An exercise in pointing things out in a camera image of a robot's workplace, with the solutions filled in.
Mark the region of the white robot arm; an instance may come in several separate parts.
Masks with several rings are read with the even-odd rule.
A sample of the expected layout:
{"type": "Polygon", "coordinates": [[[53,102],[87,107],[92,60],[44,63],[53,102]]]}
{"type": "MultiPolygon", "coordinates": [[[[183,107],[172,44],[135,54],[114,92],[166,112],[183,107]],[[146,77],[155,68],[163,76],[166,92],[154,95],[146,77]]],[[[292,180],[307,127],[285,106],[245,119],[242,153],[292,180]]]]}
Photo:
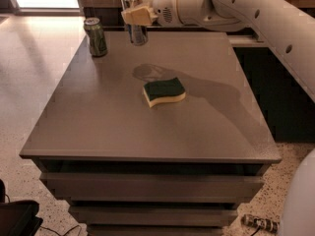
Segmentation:
{"type": "Polygon", "coordinates": [[[129,25],[249,27],[315,101],[315,19],[284,0],[142,0],[122,11],[129,25]]]}

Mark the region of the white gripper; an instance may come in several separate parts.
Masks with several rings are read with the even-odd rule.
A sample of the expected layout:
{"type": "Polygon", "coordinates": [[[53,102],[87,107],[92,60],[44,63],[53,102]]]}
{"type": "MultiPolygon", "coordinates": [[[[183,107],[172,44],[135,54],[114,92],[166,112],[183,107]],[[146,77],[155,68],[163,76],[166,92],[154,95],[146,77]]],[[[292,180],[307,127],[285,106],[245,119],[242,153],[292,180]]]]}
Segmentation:
{"type": "Polygon", "coordinates": [[[124,10],[121,15],[127,25],[149,27],[157,21],[167,28],[179,28],[182,23],[178,16],[177,0],[142,0],[152,3],[153,7],[140,5],[124,10]]]}

